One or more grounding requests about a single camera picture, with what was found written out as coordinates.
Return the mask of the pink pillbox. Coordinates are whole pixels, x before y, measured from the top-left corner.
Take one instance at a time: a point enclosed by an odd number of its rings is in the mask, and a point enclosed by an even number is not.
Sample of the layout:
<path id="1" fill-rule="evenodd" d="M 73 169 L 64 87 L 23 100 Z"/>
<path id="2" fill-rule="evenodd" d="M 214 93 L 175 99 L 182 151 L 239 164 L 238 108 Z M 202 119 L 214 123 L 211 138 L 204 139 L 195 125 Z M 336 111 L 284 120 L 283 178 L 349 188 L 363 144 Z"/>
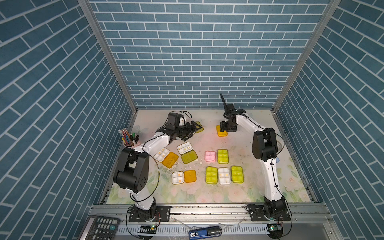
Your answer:
<path id="1" fill-rule="evenodd" d="M 206 151 L 205 152 L 205 161 L 208 163 L 214 163 L 217 159 L 217 154 L 215 151 Z"/>

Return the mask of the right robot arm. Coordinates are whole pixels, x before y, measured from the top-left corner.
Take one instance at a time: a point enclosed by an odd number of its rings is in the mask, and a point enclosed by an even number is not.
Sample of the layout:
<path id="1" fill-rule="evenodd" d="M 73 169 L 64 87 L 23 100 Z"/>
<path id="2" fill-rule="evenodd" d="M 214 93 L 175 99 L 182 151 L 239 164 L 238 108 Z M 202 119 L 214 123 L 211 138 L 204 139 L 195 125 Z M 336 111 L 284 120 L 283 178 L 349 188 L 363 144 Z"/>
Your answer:
<path id="1" fill-rule="evenodd" d="M 245 110 L 236 109 L 233 104 L 224 105 L 224 118 L 220 123 L 220 131 L 234 133 L 238 126 L 253 134 L 252 153 L 261 161 L 265 177 L 265 194 L 263 211 L 265 217 L 272 221 L 288 211 L 287 201 L 280 190 L 277 174 L 278 143 L 273 128 L 266 128 L 253 120 Z"/>

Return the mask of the clear pillbox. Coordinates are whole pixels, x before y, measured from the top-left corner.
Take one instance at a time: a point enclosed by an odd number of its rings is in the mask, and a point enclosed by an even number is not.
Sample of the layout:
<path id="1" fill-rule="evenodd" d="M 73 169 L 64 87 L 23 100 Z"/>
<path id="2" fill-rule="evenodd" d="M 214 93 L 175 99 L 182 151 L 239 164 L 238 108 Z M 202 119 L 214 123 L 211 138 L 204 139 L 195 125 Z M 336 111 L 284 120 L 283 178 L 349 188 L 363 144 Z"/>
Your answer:
<path id="1" fill-rule="evenodd" d="M 231 174 L 229 168 L 218 168 L 218 177 L 220 185 L 231 184 Z"/>

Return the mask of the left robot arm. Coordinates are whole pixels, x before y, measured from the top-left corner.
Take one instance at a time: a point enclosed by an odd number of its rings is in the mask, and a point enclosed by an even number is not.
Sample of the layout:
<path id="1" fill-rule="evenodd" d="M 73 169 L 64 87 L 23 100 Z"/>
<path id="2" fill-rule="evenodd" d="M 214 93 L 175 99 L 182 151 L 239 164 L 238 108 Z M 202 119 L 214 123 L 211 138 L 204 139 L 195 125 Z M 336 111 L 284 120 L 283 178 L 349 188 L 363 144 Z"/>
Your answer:
<path id="1" fill-rule="evenodd" d="M 202 129 L 195 121 L 183 125 L 169 125 L 157 129 L 155 135 L 135 148 L 124 148 L 118 157 L 113 181 L 121 189 L 130 193 L 135 202 L 132 212 L 138 214 L 143 221 L 150 221 L 157 215 L 156 199 L 146 187 L 149 179 L 150 158 L 155 160 L 156 154 L 180 138 L 186 141 Z"/>

